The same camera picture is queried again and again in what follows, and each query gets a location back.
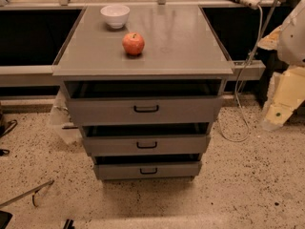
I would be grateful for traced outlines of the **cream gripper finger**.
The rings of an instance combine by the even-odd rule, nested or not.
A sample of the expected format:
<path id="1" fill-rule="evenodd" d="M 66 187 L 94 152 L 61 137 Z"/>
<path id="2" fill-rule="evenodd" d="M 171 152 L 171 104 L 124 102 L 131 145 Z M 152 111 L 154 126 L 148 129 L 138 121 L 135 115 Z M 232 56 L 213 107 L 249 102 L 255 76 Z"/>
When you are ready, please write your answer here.
<path id="1" fill-rule="evenodd" d="M 274 131 L 281 128 L 293 112 L 305 101 L 305 68 L 290 66 L 278 77 L 278 84 L 262 128 Z"/>

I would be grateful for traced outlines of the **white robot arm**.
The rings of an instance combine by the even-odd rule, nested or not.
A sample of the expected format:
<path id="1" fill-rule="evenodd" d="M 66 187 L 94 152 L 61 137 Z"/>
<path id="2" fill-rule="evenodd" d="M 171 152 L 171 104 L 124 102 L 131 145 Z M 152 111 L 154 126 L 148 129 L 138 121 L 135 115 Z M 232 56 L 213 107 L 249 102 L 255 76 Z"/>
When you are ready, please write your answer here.
<path id="1" fill-rule="evenodd" d="M 262 120 L 266 131 L 279 129 L 305 101 L 305 0 L 300 0 L 281 26 L 258 42 L 264 50 L 276 50 L 289 65 L 279 76 L 267 113 Z"/>

